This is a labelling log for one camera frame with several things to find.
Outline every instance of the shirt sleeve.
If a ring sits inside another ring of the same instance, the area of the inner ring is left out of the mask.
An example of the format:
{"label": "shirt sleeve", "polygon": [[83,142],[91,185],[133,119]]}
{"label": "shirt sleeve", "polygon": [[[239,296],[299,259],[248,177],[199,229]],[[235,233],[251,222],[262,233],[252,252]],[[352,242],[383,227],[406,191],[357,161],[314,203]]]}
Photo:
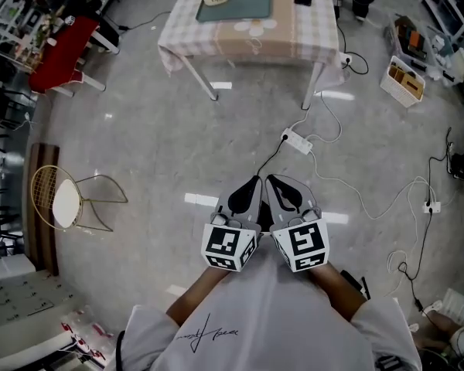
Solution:
{"label": "shirt sleeve", "polygon": [[[179,326],[162,311],[137,305],[125,329],[121,345],[123,369],[148,369],[179,331]],[[105,367],[115,370],[115,353]]]}
{"label": "shirt sleeve", "polygon": [[400,369],[421,370],[408,323],[394,299],[375,298],[365,302],[350,322],[370,342],[377,363],[397,358],[404,364]]}

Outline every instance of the forearm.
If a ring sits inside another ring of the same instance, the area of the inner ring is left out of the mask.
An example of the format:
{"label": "forearm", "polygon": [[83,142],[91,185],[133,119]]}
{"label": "forearm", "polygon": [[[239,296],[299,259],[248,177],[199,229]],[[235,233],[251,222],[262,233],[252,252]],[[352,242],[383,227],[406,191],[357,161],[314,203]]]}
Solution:
{"label": "forearm", "polygon": [[310,269],[309,274],[312,281],[326,292],[332,308],[350,322],[360,306],[366,301],[364,296],[351,286],[330,263]]}
{"label": "forearm", "polygon": [[199,304],[229,274],[229,271],[208,267],[196,282],[167,311],[178,325],[184,324]]}

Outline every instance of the table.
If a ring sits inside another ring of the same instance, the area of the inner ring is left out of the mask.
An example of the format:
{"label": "table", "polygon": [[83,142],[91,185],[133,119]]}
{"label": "table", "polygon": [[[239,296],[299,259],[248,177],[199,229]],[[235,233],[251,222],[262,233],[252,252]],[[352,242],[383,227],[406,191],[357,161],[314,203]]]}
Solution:
{"label": "table", "polygon": [[201,56],[281,56],[313,62],[302,108],[322,88],[343,82],[333,0],[312,0],[311,7],[294,0],[272,0],[268,19],[199,23],[201,0],[177,0],[159,38],[159,53],[170,74],[186,66],[207,95],[218,98],[191,58]]}
{"label": "table", "polygon": [[118,48],[99,34],[97,28],[97,21],[83,16],[77,17],[73,25],[64,26],[56,34],[56,45],[46,44],[41,64],[29,77],[31,90],[44,94],[45,90],[53,89],[72,97],[72,91],[61,87],[72,81],[87,83],[98,90],[105,90],[105,85],[76,70],[76,63],[89,43],[90,37],[104,44],[111,52],[118,53]]}

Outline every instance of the white plastic basket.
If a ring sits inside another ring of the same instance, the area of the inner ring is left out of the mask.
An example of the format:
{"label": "white plastic basket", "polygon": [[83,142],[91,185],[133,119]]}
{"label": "white plastic basket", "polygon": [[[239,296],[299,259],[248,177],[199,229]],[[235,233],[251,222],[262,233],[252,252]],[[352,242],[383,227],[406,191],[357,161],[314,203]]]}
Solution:
{"label": "white plastic basket", "polygon": [[412,72],[416,75],[416,79],[423,84],[423,94],[425,93],[425,80],[419,74],[417,74],[412,68],[402,62],[396,56],[392,56],[390,64],[388,65],[387,69],[385,70],[384,77],[381,79],[380,87],[381,89],[388,92],[392,95],[397,101],[402,104],[404,107],[410,107],[417,102],[423,100],[423,95],[421,95],[420,99],[417,99],[411,92],[406,90],[403,86],[401,86],[396,80],[388,75],[388,71],[391,68],[392,63],[395,63],[397,67],[400,67],[406,73]]}

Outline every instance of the black strap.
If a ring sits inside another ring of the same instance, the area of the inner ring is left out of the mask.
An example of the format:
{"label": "black strap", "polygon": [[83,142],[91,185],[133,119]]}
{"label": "black strap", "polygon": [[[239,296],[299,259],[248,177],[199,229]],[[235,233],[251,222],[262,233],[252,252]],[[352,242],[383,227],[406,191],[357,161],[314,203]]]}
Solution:
{"label": "black strap", "polygon": [[124,338],[125,331],[122,331],[117,337],[117,346],[115,348],[115,369],[117,371],[122,371],[122,339]]}

